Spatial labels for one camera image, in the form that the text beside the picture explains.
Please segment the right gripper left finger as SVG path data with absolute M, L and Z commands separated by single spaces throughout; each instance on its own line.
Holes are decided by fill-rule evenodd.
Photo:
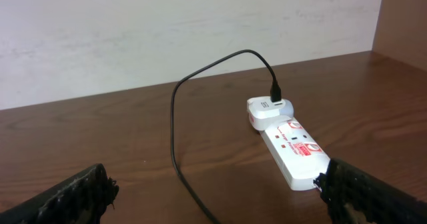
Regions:
M 119 192 L 98 163 L 1 213 L 1 224 L 100 224 Z

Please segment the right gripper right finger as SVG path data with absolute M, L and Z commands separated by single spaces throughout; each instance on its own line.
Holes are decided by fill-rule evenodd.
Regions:
M 426 224 L 426 203 L 339 159 L 314 179 L 333 223 Z

